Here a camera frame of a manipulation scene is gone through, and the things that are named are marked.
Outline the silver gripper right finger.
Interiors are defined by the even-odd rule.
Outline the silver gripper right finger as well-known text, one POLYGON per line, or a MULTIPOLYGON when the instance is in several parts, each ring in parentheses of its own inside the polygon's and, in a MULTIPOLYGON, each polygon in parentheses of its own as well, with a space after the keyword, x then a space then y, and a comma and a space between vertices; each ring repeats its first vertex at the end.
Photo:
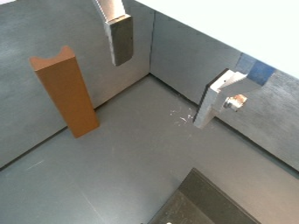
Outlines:
POLYGON ((194 125, 203 129, 223 110, 233 109, 238 112, 249 100, 246 93, 266 85, 275 70, 269 64, 242 53, 235 67, 226 68, 206 86, 194 125))

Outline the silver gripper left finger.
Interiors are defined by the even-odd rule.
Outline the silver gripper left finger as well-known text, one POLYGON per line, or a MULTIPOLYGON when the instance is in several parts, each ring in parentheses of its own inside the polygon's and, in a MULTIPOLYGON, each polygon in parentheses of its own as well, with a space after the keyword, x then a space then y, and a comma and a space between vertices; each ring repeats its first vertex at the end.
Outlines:
POLYGON ((123 65, 134 56, 134 18, 122 0, 93 0, 105 23, 113 63, 123 65))

